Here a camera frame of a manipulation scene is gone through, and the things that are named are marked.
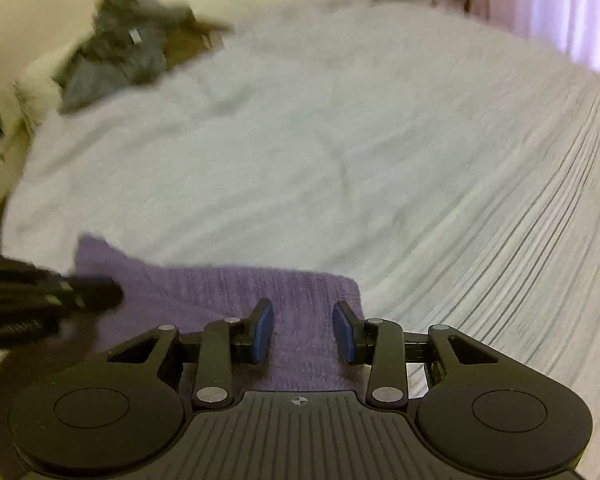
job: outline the purple towel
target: purple towel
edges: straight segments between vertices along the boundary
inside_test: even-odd
[[[72,320],[61,336],[11,351],[0,364],[0,472],[5,480],[23,473],[6,426],[13,396],[46,374],[80,362],[160,324],[197,332],[225,317],[247,317],[259,298],[275,312],[267,366],[259,373],[237,370],[237,383],[257,390],[358,390],[358,368],[343,365],[331,329],[331,309],[347,301],[362,317],[353,280],[330,274],[238,267],[162,268],[149,266],[84,237],[75,268],[79,274],[106,274],[125,292],[125,302],[94,320]]]

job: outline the white bed sheet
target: white bed sheet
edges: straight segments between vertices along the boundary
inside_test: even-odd
[[[270,14],[47,120],[4,253],[66,271],[81,232],[344,274],[369,316],[456,326],[584,398],[600,479],[600,79],[558,55],[410,4]]]

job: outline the bed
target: bed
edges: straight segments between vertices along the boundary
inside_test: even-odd
[[[61,272],[89,232],[165,265],[355,279],[566,384],[600,479],[600,78],[406,2],[314,2],[37,130],[3,253]],[[411,395],[424,378],[410,374]]]

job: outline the purple fabric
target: purple fabric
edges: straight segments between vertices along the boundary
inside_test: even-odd
[[[125,292],[124,303],[94,320],[72,320],[59,337],[10,352],[0,364],[0,472],[23,472],[6,426],[8,406],[24,386],[160,324],[197,332],[214,320],[246,317],[260,298],[275,312],[267,366],[236,370],[237,383],[257,390],[358,390],[360,370],[343,365],[331,329],[331,309],[346,300],[362,317],[353,280],[330,274],[239,267],[161,268],[129,258],[104,240],[84,237],[78,274],[106,274]]]

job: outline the purple cloth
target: purple cloth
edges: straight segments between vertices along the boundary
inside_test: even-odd
[[[106,274],[125,292],[124,303],[96,320],[84,317],[62,327],[57,338],[10,352],[0,364],[0,472],[5,480],[23,473],[6,425],[13,396],[49,373],[80,362],[160,324],[197,332],[225,317],[247,317],[260,298],[275,312],[267,365],[259,372],[236,370],[237,383],[256,390],[358,390],[357,368],[343,365],[331,329],[331,309],[347,301],[362,317],[353,280],[330,274],[239,267],[162,268],[129,258],[104,240],[84,237],[78,274]]]

